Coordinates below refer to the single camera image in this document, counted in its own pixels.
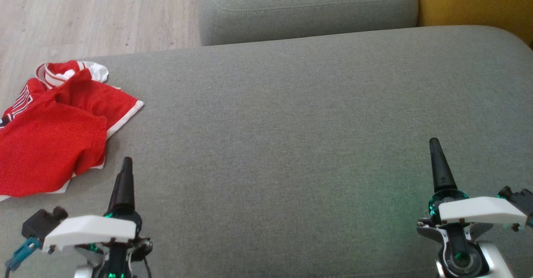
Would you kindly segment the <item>red shorts white stripe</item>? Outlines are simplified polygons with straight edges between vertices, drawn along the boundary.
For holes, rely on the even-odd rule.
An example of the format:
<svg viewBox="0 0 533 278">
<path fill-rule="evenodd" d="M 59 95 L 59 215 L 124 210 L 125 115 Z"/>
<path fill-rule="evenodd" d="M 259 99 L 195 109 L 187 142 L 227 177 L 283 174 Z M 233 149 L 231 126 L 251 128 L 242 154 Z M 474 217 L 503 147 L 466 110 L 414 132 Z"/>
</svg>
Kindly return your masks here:
<svg viewBox="0 0 533 278">
<path fill-rule="evenodd" d="M 0 201 L 64 191 L 105 163 L 107 140 L 144 106 L 88 69 L 40 94 L 0 129 Z"/>
</svg>

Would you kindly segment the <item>grey sofa seat cushion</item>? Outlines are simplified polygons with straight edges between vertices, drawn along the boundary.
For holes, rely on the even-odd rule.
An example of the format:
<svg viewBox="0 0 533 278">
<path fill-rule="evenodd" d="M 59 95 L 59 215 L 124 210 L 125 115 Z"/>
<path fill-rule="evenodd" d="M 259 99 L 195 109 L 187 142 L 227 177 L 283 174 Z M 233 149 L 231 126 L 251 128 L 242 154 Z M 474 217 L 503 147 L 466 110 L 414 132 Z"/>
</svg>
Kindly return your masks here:
<svg viewBox="0 0 533 278">
<path fill-rule="evenodd" d="M 435 278 L 440 140 L 471 197 L 533 191 L 533 50 L 418 27 L 94 57 L 143 100 L 105 168 L 0 203 L 0 278 L 40 208 L 101 215 L 133 159 L 153 278 Z"/>
</svg>

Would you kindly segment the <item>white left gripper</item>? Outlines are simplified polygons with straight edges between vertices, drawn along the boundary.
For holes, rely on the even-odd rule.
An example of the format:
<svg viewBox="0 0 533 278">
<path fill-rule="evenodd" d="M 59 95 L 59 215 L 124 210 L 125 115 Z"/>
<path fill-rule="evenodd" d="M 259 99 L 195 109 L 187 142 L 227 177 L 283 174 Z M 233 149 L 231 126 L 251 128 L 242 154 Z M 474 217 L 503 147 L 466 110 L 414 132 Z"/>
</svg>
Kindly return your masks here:
<svg viewBox="0 0 533 278">
<path fill-rule="evenodd" d="M 86 258 L 74 278 L 137 278 L 132 263 L 143 261 L 148 278 L 152 272 L 147 256 L 152 253 L 152 240 L 139 234 L 142 219 L 136 212 L 119 214 L 113 208 L 134 211 L 133 160 L 124 157 L 104 216 L 87 215 L 67 218 L 46 236 L 42 249 L 51 254 L 74 248 Z"/>
</svg>

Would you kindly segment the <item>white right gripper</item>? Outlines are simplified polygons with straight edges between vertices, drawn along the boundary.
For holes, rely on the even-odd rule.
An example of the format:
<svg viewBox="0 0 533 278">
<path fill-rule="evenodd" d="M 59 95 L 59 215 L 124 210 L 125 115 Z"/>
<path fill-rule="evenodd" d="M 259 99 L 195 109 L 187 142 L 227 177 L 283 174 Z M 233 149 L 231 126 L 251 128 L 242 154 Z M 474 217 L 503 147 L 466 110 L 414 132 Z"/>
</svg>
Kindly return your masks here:
<svg viewBox="0 0 533 278">
<path fill-rule="evenodd" d="M 438 138 L 429 141 L 434 192 L 457 190 L 453 174 Z M 493 225 L 509 226 L 514 232 L 527 227 L 527 216 L 505 199 L 482 196 L 454 201 L 446 198 L 439 205 L 431 200 L 428 215 L 418 219 L 417 232 L 438 242 L 441 248 L 435 259 L 435 278 L 515 278 L 495 244 L 480 241 Z M 461 225 L 453 232 L 451 225 Z M 452 252 L 459 235 L 466 240 L 468 259 Z"/>
</svg>

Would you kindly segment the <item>yellow cushion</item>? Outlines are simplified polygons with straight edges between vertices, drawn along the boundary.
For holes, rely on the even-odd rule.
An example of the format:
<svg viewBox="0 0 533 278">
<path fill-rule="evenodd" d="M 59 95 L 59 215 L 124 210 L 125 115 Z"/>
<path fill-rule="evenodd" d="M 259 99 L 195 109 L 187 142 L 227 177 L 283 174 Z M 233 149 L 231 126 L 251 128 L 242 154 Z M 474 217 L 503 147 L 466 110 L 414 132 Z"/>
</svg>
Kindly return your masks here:
<svg viewBox="0 0 533 278">
<path fill-rule="evenodd" d="M 484 25 L 533 48 L 533 0 L 418 0 L 419 26 Z"/>
</svg>

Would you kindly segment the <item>grey sofa back cushion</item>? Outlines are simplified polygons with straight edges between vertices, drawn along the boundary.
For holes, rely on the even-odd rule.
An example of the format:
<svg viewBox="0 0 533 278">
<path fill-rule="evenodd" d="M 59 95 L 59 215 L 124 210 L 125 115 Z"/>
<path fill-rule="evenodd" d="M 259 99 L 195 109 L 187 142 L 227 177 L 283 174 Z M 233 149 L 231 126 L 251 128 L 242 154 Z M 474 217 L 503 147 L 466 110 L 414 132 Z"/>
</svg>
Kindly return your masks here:
<svg viewBox="0 0 533 278">
<path fill-rule="evenodd" d="M 418 0 L 199 0 L 202 45 L 414 27 Z"/>
</svg>

